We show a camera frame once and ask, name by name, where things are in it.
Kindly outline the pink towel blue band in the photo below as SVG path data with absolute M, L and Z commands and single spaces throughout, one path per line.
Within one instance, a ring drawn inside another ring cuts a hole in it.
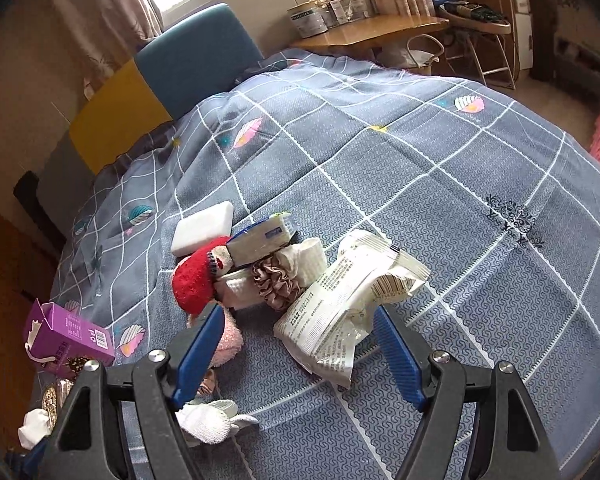
M 189 313 L 186 327 L 196 333 L 194 357 L 209 368 L 218 368 L 234 359 L 244 345 L 234 316 L 214 301 L 198 314 Z

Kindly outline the grey yellow blue headboard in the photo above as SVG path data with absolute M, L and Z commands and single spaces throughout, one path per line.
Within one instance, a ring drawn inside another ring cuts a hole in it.
M 230 90 L 262 54 L 225 3 L 209 6 L 157 39 L 106 80 L 50 153 L 14 188 L 38 228 L 64 244 L 96 174 L 144 134 Z

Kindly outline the brown satin scrunchie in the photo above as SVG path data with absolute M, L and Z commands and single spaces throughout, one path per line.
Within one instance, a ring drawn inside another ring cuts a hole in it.
M 300 284 L 298 264 L 287 257 L 272 255 L 253 263 L 253 283 L 260 298 L 274 311 L 286 311 L 306 289 Z

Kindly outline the red santa plush sock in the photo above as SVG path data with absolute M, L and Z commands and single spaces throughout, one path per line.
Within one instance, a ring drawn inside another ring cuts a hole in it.
M 214 297 L 215 281 L 232 270 L 234 261 L 227 248 L 228 235 L 215 237 L 183 259 L 172 275 L 178 305 L 196 318 Z

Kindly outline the white sponge block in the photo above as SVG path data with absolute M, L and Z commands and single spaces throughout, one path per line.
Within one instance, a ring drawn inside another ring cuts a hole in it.
M 233 214 L 234 206 L 226 200 L 180 220 L 173 235 L 172 255 L 185 257 L 220 236 L 229 236 Z

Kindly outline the pink floral curtain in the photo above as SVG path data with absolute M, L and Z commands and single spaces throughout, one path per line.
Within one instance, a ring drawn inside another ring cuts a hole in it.
M 90 0 L 84 18 L 84 49 L 93 64 L 96 86 L 163 32 L 154 0 Z

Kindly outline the blue folding chair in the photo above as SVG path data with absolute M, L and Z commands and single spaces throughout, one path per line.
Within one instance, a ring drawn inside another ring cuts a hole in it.
M 462 55 L 448 56 L 452 72 L 455 72 L 452 62 L 459 58 L 471 60 L 478 79 L 486 86 L 489 76 L 504 75 L 508 81 L 496 81 L 500 87 L 516 89 L 512 66 L 510 66 L 505 50 L 505 38 L 512 34 L 512 24 L 498 11 L 481 3 L 469 0 L 432 0 L 439 18 L 445 18 L 453 29 L 454 38 L 463 46 Z M 501 64 L 487 70 L 483 67 L 478 53 L 480 42 L 490 44 L 500 57 Z

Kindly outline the wooden wardrobe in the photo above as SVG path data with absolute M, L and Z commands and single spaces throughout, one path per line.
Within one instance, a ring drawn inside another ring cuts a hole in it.
M 0 446 L 18 448 L 17 429 L 29 411 L 34 365 L 22 330 L 33 300 L 47 300 L 55 257 L 0 215 Z

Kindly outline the white waffle cloth roll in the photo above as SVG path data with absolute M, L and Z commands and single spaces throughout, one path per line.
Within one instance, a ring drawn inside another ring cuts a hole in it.
M 300 288 L 309 287 L 327 269 L 323 244 L 318 237 L 288 245 L 279 249 L 274 256 L 278 264 Z

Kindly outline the wooden side desk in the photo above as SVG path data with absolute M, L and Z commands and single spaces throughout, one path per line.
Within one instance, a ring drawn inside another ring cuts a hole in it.
M 345 55 L 362 56 L 369 50 L 385 47 L 386 44 L 407 42 L 418 35 L 443 32 L 450 26 L 449 20 L 436 16 L 378 15 L 295 41 L 292 46 L 320 55 L 343 52 Z

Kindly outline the ornate gold tissue box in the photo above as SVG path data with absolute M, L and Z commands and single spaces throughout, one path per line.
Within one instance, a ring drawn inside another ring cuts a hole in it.
M 64 406 L 74 381 L 66 378 L 57 378 L 51 385 L 45 388 L 41 408 L 46 411 L 48 432 L 52 432 L 58 416 Z

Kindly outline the grey checked bed quilt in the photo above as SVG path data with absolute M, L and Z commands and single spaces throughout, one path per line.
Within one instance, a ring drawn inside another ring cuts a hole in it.
M 381 301 L 466 365 L 513 365 L 572 479 L 600 452 L 600 162 L 506 94 L 299 50 L 140 138 L 71 222 L 50 298 L 128 364 L 185 325 L 178 222 L 292 235 L 287 313 L 248 290 L 214 396 L 242 429 L 206 479 L 393 479 L 420 422 L 373 331 Z

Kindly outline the beige cloth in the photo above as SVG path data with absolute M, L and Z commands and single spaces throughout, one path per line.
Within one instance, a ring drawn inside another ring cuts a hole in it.
M 251 268 L 227 273 L 214 283 L 215 297 L 224 307 L 242 310 L 263 304 Z

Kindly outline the blue tempo tissue pack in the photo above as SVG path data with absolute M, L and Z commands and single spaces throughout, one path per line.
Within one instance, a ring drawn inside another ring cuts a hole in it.
M 294 216 L 288 211 L 276 212 L 239 231 L 228 240 L 226 248 L 234 266 L 240 268 L 287 246 L 296 233 Z

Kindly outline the purple tissue carton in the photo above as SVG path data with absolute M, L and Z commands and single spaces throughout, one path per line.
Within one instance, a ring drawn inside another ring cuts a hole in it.
M 114 362 L 114 344 L 108 330 L 84 320 L 54 302 L 33 301 L 23 327 L 27 357 L 43 372 L 74 379 L 89 360 L 105 366 Z

